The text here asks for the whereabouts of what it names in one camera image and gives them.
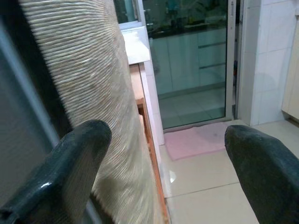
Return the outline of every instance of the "door frame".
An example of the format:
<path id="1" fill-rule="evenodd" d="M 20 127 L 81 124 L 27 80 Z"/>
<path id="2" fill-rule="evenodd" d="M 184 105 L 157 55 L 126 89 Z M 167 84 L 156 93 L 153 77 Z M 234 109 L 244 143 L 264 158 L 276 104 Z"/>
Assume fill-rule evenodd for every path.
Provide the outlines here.
<path id="1" fill-rule="evenodd" d="M 233 119 L 232 106 L 233 106 L 233 78 L 234 78 L 234 59 L 235 59 L 235 13 L 236 13 L 236 0 L 228 0 L 225 116 L 218 119 L 201 121 L 198 123 L 193 123 L 193 124 L 188 124 L 188 125 L 183 125 L 178 127 L 166 128 L 163 130 L 164 133 L 181 131 L 195 126 L 202 126 L 211 123 L 229 121 Z"/>
<path id="2" fill-rule="evenodd" d="M 225 119 L 232 120 L 236 0 L 228 0 Z"/>
<path id="3" fill-rule="evenodd" d="M 244 0 L 240 0 L 240 23 L 239 23 L 239 37 L 238 37 L 238 67 L 237 67 L 237 83 L 235 94 L 235 117 L 239 119 L 239 100 L 240 100 L 240 79 L 241 79 L 241 60 L 242 60 L 242 39 L 243 37 L 243 20 L 244 20 Z"/>

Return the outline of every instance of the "glass door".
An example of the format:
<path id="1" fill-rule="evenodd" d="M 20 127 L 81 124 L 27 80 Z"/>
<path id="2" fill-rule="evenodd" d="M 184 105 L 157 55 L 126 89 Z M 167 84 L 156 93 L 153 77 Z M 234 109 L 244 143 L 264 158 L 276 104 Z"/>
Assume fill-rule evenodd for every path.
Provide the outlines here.
<path id="1" fill-rule="evenodd" d="M 235 0 L 143 0 L 164 129 L 231 119 Z"/>

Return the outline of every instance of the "doormat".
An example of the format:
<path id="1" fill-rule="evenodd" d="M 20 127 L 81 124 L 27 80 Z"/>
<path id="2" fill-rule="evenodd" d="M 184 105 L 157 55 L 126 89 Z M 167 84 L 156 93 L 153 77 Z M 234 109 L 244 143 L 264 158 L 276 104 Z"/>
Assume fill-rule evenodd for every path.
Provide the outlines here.
<path id="1" fill-rule="evenodd" d="M 225 150 L 223 122 L 166 133 L 165 146 L 172 160 Z"/>

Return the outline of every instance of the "white cabinet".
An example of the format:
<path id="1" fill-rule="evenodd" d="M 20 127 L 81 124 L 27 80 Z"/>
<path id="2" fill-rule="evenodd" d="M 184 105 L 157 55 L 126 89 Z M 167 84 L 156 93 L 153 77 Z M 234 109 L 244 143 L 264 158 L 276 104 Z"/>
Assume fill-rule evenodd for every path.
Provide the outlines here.
<path id="1" fill-rule="evenodd" d="M 198 33 L 200 85 L 225 82 L 226 29 Z"/>
<path id="2" fill-rule="evenodd" d="M 225 82 L 226 29 L 152 40 L 158 95 Z"/>
<path id="3" fill-rule="evenodd" d="M 199 86 L 197 33 L 170 36 L 167 42 L 173 91 Z"/>
<path id="4" fill-rule="evenodd" d="M 153 39 L 150 50 L 158 95 L 172 92 L 167 38 Z"/>

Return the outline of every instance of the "floor tile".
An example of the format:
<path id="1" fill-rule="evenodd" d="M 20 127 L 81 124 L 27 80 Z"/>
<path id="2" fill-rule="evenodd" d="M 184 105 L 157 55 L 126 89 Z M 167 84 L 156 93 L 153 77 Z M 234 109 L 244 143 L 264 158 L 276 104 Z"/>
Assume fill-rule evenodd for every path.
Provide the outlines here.
<path id="1" fill-rule="evenodd" d="M 170 128 L 170 127 L 177 127 L 184 124 L 179 118 L 179 116 L 161 117 L 161 120 L 162 120 L 163 129 Z"/>
<path id="2" fill-rule="evenodd" d="M 258 224 L 239 183 L 167 199 L 172 224 Z"/>
<path id="3" fill-rule="evenodd" d="M 191 94 L 193 99 L 206 111 L 225 106 L 225 89 L 202 91 Z"/>
<path id="4" fill-rule="evenodd" d="M 181 115 L 179 118 L 184 125 L 212 119 L 205 111 Z"/>
<path id="5" fill-rule="evenodd" d="M 173 105 L 179 115 L 187 115 L 203 111 L 203 108 L 196 103 L 191 94 L 171 98 Z"/>
<path id="6" fill-rule="evenodd" d="M 159 100 L 161 118 L 169 118 L 177 116 L 177 112 L 174 108 L 171 98 Z"/>
<path id="7" fill-rule="evenodd" d="M 225 109 L 224 107 L 211 109 L 206 111 L 206 113 L 211 117 L 211 119 L 223 118 L 225 117 Z"/>
<path id="8" fill-rule="evenodd" d="M 165 146 L 160 146 L 165 197 L 178 196 L 238 182 L 225 150 L 172 161 Z"/>
<path id="9" fill-rule="evenodd" d="M 291 152 L 299 158 L 299 125 L 293 121 L 282 120 L 273 123 L 253 126 L 279 139 Z"/>
<path id="10" fill-rule="evenodd" d="M 227 126 L 229 126 L 229 125 L 245 125 L 245 126 L 248 126 L 242 120 L 230 120 L 230 121 L 225 122 L 225 124 Z"/>

